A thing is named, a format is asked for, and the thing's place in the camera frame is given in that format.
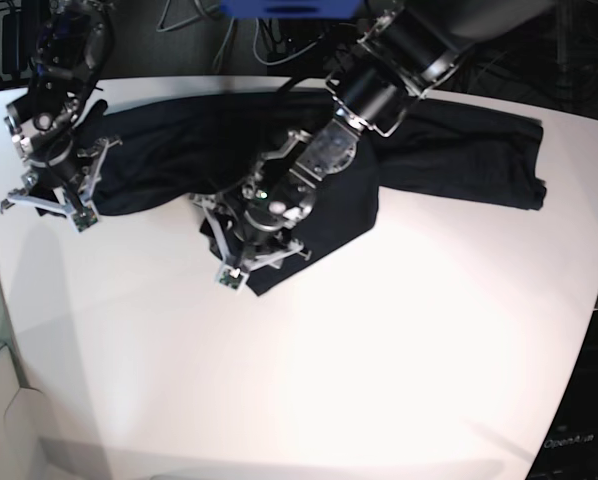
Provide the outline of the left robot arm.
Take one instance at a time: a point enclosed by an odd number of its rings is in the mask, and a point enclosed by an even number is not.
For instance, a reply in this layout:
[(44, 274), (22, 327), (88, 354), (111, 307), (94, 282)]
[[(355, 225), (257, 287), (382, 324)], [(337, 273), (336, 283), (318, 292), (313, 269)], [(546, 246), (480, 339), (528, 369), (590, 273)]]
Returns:
[(322, 128), (289, 130), (235, 186), (194, 196), (220, 259), (217, 282), (239, 291), (255, 273), (295, 268), (371, 227), (334, 182), (355, 161), (363, 136), (391, 136), (471, 47), (549, 8), (547, 1), (395, 1), (379, 13), (347, 69), (327, 77), (333, 113)]

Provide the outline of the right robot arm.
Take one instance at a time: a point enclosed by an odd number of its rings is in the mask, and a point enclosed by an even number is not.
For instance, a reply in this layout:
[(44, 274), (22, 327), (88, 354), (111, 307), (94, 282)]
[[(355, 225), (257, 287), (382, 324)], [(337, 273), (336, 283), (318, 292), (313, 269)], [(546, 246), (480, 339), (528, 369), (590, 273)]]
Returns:
[(62, 1), (43, 24), (25, 95), (7, 105), (4, 119), (25, 172), (0, 211), (29, 206), (67, 219), (77, 232), (99, 221), (94, 194), (117, 136), (83, 147), (83, 128), (108, 104), (86, 105), (115, 45), (110, 1)]

